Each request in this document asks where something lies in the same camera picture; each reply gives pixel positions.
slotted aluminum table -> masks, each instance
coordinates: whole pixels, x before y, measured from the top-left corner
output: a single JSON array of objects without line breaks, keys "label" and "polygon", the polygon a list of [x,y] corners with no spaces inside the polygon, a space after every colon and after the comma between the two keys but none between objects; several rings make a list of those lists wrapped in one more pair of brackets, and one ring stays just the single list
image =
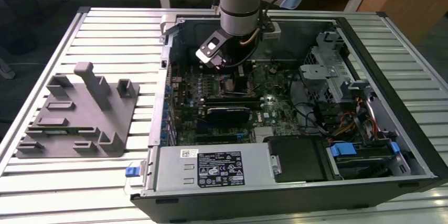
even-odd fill
[{"label": "slotted aluminum table", "polygon": [[[123,189],[124,169],[147,156],[160,58],[163,15],[210,15],[199,9],[92,8],[78,13],[0,145],[0,221],[6,223],[151,223]],[[272,11],[282,16],[344,16],[443,159],[448,162],[448,86],[390,19],[376,13]],[[18,159],[15,147],[50,94],[54,74],[71,82],[79,61],[95,63],[108,82],[142,85],[120,158]],[[363,78],[360,66],[354,62]],[[447,223],[448,187],[404,195],[378,207],[264,216],[214,223]]]}]

blue latch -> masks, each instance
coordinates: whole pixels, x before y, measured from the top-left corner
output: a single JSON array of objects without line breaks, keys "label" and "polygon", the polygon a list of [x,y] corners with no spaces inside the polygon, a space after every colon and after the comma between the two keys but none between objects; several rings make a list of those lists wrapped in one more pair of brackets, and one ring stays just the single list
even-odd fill
[{"label": "blue latch", "polygon": [[171,86],[168,86],[168,85],[166,86],[166,93],[171,94]]},{"label": "blue latch", "polygon": [[162,140],[167,140],[167,138],[168,138],[168,132],[167,131],[160,132],[160,138],[162,138]]},{"label": "blue latch", "polygon": [[395,154],[399,154],[400,152],[400,146],[398,144],[398,142],[391,142],[391,148]]},{"label": "blue latch", "polygon": [[352,143],[338,143],[330,147],[334,157],[344,155],[356,155],[356,149]]},{"label": "blue latch", "polygon": [[126,171],[127,171],[127,178],[140,176],[140,167],[127,167]]}]

warning label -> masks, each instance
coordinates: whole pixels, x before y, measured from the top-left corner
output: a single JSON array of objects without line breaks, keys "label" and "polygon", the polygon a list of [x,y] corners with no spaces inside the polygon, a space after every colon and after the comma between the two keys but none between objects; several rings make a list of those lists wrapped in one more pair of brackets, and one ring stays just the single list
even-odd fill
[{"label": "warning label", "polygon": [[243,186],[242,152],[198,153],[198,176],[202,188]]}]

